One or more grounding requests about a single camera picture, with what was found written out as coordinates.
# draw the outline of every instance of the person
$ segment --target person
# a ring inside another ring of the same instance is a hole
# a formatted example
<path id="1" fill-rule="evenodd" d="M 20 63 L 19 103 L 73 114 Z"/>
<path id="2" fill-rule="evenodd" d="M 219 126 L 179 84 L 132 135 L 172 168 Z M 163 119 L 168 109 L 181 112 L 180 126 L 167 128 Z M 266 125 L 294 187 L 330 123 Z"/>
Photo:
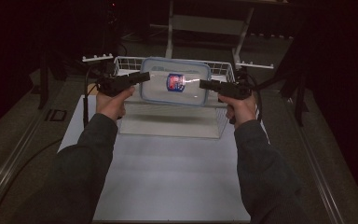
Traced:
<path id="1" fill-rule="evenodd" d="M 91 223 L 113 158 L 117 118 L 125 115 L 131 87 L 116 97 L 97 94 L 96 114 L 77 144 L 61 150 L 44 186 L 27 199 L 12 223 Z M 252 223 L 309 223 L 298 196 L 301 184 L 293 170 L 269 144 L 255 118 L 255 98 L 227 103 L 227 117 L 236 117 L 237 171 L 241 199 Z"/>

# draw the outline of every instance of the sleeve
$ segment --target sleeve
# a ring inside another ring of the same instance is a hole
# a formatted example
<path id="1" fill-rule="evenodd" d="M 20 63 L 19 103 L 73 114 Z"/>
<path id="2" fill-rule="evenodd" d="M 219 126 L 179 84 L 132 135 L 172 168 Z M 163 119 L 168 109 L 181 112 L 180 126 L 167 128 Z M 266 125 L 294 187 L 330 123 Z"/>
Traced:
<path id="1" fill-rule="evenodd" d="M 241 199 L 252 223 L 310 223 L 298 196 L 301 183 L 257 120 L 234 133 Z"/>
<path id="2" fill-rule="evenodd" d="M 12 223 L 91 223 L 113 157 L 117 125 L 95 114 L 78 142 L 54 159 L 44 186 Z"/>

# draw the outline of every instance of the container lid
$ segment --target container lid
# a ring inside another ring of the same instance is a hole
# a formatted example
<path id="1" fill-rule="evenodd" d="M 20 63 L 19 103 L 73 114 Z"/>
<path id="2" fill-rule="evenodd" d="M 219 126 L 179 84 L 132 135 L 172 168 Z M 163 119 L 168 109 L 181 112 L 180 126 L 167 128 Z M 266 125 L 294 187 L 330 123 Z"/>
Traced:
<path id="1" fill-rule="evenodd" d="M 141 72 L 150 74 L 150 81 L 140 88 L 145 101 L 203 106 L 208 98 L 208 91 L 200 88 L 201 79 L 211 79 L 211 68 L 205 63 L 151 57 L 144 59 Z"/>

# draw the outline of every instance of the forearm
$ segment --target forearm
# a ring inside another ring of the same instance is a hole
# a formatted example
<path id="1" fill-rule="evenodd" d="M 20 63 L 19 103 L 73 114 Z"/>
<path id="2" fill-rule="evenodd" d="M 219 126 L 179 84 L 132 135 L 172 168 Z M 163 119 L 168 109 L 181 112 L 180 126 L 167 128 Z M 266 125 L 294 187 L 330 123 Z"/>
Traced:
<path id="1" fill-rule="evenodd" d="M 117 125 L 96 114 L 76 145 L 57 154 L 45 185 L 13 223 L 90 223 L 112 161 Z"/>
<path id="2" fill-rule="evenodd" d="M 260 123 L 243 123 L 235 138 L 242 202 L 252 222 L 308 222 L 297 198 L 301 184 L 278 150 L 269 144 Z"/>

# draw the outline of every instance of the transparent lid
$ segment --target transparent lid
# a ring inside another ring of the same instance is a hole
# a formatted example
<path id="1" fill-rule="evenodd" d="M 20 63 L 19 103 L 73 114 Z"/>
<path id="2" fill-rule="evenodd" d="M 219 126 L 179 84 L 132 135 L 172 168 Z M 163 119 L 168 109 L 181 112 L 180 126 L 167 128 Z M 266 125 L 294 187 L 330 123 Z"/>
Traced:
<path id="1" fill-rule="evenodd" d="M 141 84 L 141 98 L 168 105 L 203 106 L 208 91 L 200 88 L 200 80 L 211 79 L 211 69 L 205 63 L 147 58 L 141 72 L 149 72 L 150 80 Z"/>

